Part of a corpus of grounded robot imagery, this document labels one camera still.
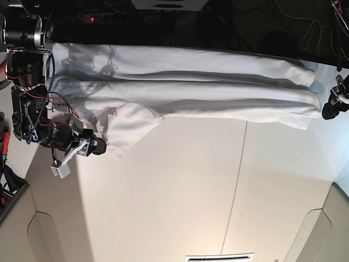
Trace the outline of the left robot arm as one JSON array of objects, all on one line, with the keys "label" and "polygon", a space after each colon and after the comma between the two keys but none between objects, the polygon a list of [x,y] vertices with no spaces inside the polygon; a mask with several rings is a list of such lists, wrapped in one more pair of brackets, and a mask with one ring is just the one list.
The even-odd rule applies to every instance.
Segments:
[{"label": "left robot arm", "polygon": [[[339,72],[348,63],[348,1],[331,1],[335,19],[336,35],[336,69]],[[348,75],[344,78],[338,74],[336,85],[330,90],[328,101],[322,109],[322,117],[331,120],[341,112],[348,111]]]}]

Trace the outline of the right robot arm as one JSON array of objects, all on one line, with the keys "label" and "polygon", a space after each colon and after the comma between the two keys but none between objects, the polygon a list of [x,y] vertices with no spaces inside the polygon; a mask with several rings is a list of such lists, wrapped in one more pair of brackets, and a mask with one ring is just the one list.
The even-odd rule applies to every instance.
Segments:
[{"label": "right robot arm", "polygon": [[[52,53],[52,10],[47,1],[1,1],[1,43],[7,54],[1,63],[6,81],[11,81],[13,132],[19,140],[52,151],[100,155],[106,142],[91,129],[77,133],[70,126],[76,111],[52,90],[56,75]],[[69,118],[49,119],[48,105],[63,107]]]}]

